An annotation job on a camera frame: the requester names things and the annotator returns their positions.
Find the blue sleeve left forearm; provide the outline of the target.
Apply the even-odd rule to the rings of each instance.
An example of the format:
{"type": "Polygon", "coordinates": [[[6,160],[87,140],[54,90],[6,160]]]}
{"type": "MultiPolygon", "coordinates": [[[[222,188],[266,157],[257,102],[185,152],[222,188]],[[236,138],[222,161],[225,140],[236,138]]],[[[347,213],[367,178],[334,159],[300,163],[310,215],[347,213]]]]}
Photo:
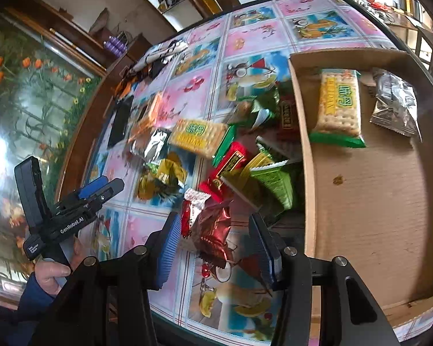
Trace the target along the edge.
{"type": "Polygon", "coordinates": [[[18,309],[14,312],[14,324],[5,337],[9,345],[28,345],[33,333],[53,303],[60,286],[53,277],[33,273],[23,292],[18,309]]]}

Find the left hand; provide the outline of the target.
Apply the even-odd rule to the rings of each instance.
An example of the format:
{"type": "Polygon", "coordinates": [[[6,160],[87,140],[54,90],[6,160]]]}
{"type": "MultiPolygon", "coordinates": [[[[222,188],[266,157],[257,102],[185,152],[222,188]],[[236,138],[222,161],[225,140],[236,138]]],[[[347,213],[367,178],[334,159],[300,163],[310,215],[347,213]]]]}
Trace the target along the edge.
{"type": "Polygon", "coordinates": [[[35,266],[36,282],[44,292],[51,296],[55,296],[61,290],[61,286],[57,283],[57,278],[68,277],[71,270],[75,270],[85,258],[85,252],[78,238],[73,238],[73,255],[70,261],[71,268],[59,262],[38,261],[35,266]]]}

